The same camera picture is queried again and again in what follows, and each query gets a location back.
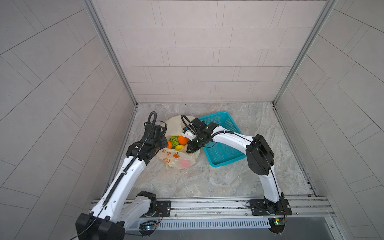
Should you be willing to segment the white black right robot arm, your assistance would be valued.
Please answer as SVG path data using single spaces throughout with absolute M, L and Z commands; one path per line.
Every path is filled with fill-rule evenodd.
M 284 213 L 285 196 L 275 178 L 275 155 L 263 136 L 245 136 L 227 130 L 216 123 L 206 125 L 198 118 L 190 121 L 184 115 L 181 119 L 186 126 L 183 128 L 182 136 L 189 139 L 188 154 L 200 150 L 210 142 L 221 143 L 242 152 L 247 157 L 250 170 L 259 176 L 262 183 L 264 209 L 271 215 Z

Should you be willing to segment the right circuit board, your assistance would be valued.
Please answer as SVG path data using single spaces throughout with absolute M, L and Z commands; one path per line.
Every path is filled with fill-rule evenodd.
M 271 226 L 271 228 L 269 229 L 270 232 L 274 234 L 283 233 L 286 225 L 286 221 L 284 218 L 269 218 L 268 220 Z

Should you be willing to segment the left circuit board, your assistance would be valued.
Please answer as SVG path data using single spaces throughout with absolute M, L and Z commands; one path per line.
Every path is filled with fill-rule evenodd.
M 156 221 L 147 221 L 139 225 L 139 233 L 142 237 L 149 237 L 156 231 L 157 227 L 158 223 Z

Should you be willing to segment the aluminium corner post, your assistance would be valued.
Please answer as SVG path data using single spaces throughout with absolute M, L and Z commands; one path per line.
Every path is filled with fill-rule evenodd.
M 320 12 L 319 17 L 317 18 L 313 28 L 311 29 L 311 31 L 309 33 L 309 36 L 307 37 L 303 47 L 301 48 L 293 66 L 291 67 L 289 73 L 287 74 L 286 79 L 283 82 L 276 98 L 272 101 L 274 106 L 276 106 L 278 104 L 278 102 L 280 101 L 280 99 L 282 98 L 284 92 L 288 88 L 291 80 L 293 79 L 294 75 L 296 74 L 297 70 L 299 69 L 304 58 L 308 54 L 311 46 L 313 45 L 316 37 L 319 35 L 322 27 L 324 26 L 325 22 L 327 21 L 329 15 L 331 14 L 332 10 L 334 9 L 334 6 L 336 3 L 337 3 L 337 0 L 326 1 L 322 11 Z
M 108 39 L 105 28 L 101 22 L 101 19 L 99 18 L 98 14 L 97 14 L 97 11 L 96 11 L 96 8 L 95 8 L 93 2 L 90 0 L 84 0 L 83 2 L 84 2 L 85 9 L 87 10 L 87 12 L 91 18 L 91 21 L 93 22 L 94 27 L 95 27 L 95 29 L 96 29 L 96 31 L 97 31 L 100 39 L 101 39 L 101 42 L 102 42 L 103 46 L 105 47 L 108 56 L 110 57 L 110 60 L 112 62 L 114 69 L 116 70 L 118 76 L 120 77 L 125 89 L 128 91 L 128 95 L 131 98 L 131 100 L 133 101 L 134 106 L 137 107 L 138 102 L 136 101 L 135 96 L 134 96 L 134 94 L 133 94 L 133 92 L 129 86 L 127 78 L 126 78 L 126 76 L 123 72 L 123 69 L 119 63 L 119 60 L 117 58 L 116 53 L 114 52 L 114 49 L 111 45 L 111 42 Z

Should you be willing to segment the left aluminium corner post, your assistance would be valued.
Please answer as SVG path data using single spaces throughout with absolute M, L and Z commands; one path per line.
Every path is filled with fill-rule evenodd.
M 114 52 L 114 49 L 111 45 L 111 42 L 108 39 L 105 28 L 101 22 L 101 19 L 99 18 L 98 14 L 97 14 L 97 11 L 96 11 L 96 8 L 95 8 L 93 2 L 90 0 L 84 0 L 83 2 L 84 2 L 85 9 L 87 10 L 87 12 L 91 18 L 91 21 L 93 22 L 94 27 L 95 27 L 95 29 L 96 29 L 96 31 L 97 31 L 100 39 L 101 39 L 101 42 L 102 42 L 103 46 L 105 47 L 108 56 L 110 57 L 110 60 L 112 62 L 114 69 L 116 70 L 118 76 L 120 77 L 125 89 L 128 91 L 128 95 L 131 98 L 131 100 L 133 101 L 134 106 L 137 107 L 138 102 L 136 101 L 135 96 L 134 96 L 134 94 L 133 94 L 133 92 L 129 86 L 127 78 L 126 78 L 126 76 L 123 72 L 123 69 L 119 63 L 119 60 L 117 58 L 116 53 Z

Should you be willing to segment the right aluminium corner post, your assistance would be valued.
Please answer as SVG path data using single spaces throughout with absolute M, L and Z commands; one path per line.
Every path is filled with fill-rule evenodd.
M 276 106 L 278 104 L 278 102 L 280 101 L 280 99 L 282 98 L 284 92 L 288 88 L 291 80 L 293 79 L 294 75 L 296 74 L 297 70 L 299 69 L 304 58 L 308 54 L 311 46 L 313 45 L 316 37 L 319 35 L 322 27 L 324 26 L 325 22 L 327 21 L 329 15 L 331 14 L 332 10 L 334 9 L 334 6 L 336 3 L 337 3 L 337 0 L 326 1 L 322 11 L 320 12 L 319 17 L 317 18 L 313 28 L 311 29 L 311 31 L 309 33 L 309 36 L 307 37 L 303 47 L 301 48 L 293 66 L 291 67 L 289 73 L 287 74 L 286 79 L 283 82 L 276 98 L 272 101 L 274 106 Z

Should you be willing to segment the yellow banana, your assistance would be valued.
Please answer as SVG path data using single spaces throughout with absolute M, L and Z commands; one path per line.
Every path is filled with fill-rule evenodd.
M 175 147 L 176 151 L 181 151 L 185 146 L 184 145 L 178 145 Z

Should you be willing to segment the teal plastic basket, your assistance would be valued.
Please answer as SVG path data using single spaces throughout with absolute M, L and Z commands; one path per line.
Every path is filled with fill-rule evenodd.
M 216 123 L 219 126 L 241 135 L 242 132 L 228 112 L 218 112 L 200 117 L 205 124 Z M 220 134 L 214 137 L 214 142 L 205 145 L 204 150 L 212 167 L 218 168 L 235 163 L 246 157 L 245 148 L 235 140 L 242 140 L 234 134 Z

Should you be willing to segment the orange fruit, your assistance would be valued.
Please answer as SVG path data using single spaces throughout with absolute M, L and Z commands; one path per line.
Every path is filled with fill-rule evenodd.
M 189 139 L 186 138 L 186 137 L 183 137 L 183 136 L 179 136 L 178 137 L 178 142 L 179 142 L 180 145 L 184 145 L 185 146 L 185 145 L 187 145 L 188 141 L 189 141 Z

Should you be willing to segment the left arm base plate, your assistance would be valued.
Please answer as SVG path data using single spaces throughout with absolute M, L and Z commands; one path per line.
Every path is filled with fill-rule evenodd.
M 141 216 L 141 218 L 169 217 L 171 212 L 171 201 L 157 201 L 153 210 Z

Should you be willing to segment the circuit board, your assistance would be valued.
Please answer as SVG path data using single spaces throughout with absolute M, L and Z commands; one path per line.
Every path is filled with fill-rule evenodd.
M 270 232 L 274 234 L 283 233 L 286 225 L 286 221 L 284 218 L 269 218 L 268 220 L 271 226 L 271 228 L 269 229 Z
M 157 227 L 158 223 L 156 221 L 147 221 L 139 225 L 139 233 L 142 237 L 149 237 L 156 231 Z

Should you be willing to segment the cream fruit-print plastic bag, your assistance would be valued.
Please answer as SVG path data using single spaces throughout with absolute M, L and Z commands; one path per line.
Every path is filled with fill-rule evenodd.
M 181 116 L 172 117 L 165 123 L 168 125 L 165 137 L 168 141 L 169 146 L 160 150 L 157 153 L 156 157 L 159 160 L 164 161 L 168 166 L 179 170 L 193 166 L 200 155 L 200 150 L 195 153 L 188 154 L 188 145 L 185 145 L 185 147 L 181 151 L 176 151 L 172 148 L 172 144 L 170 142 L 171 136 L 182 135 L 182 130 L 185 125 L 182 123 Z

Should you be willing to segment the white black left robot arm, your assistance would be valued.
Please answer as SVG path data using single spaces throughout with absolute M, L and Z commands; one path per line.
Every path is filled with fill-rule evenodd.
M 78 240 L 122 240 L 126 230 L 141 216 L 158 213 L 156 195 L 140 192 L 134 201 L 124 207 L 134 183 L 158 151 L 168 146 L 165 137 L 142 138 L 132 144 L 123 166 L 113 184 L 88 214 L 76 221 Z

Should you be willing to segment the green fruit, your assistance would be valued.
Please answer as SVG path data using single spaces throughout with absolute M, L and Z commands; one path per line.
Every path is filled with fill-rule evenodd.
M 180 145 L 179 136 L 171 136 L 170 142 L 172 144 L 172 148 L 175 149 L 178 145 Z

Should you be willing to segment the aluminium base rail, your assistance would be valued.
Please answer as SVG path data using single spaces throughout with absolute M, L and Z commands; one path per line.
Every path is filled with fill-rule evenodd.
M 274 216 L 263 213 L 255 208 L 250 200 L 260 200 L 261 197 L 223 197 L 223 198 L 173 198 L 168 199 L 171 206 L 166 208 L 162 220 L 186 219 L 249 219 L 273 218 Z M 326 197 L 307 195 L 288 195 L 285 197 L 289 203 L 288 211 L 277 215 L 278 218 L 290 217 L 334 217 L 329 200 Z

